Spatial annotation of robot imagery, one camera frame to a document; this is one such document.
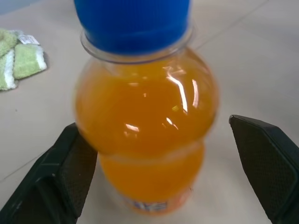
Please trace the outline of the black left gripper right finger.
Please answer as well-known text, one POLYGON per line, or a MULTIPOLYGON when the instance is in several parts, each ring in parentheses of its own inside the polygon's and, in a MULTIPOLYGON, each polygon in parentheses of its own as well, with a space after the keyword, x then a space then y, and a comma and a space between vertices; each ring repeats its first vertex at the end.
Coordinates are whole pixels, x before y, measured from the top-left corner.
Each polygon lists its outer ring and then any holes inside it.
POLYGON ((231 115, 242 168, 273 224, 299 222, 299 148, 278 127, 231 115))

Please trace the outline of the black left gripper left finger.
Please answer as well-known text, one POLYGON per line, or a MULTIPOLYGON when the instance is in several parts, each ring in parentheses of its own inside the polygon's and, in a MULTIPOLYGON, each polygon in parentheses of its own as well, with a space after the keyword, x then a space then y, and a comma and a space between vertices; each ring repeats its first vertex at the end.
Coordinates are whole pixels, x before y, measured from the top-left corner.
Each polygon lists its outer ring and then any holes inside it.
POLYGON ((68 125, 33 164, 0 211, 2 224, 75 224, 93 179, 97 152, 68 125))

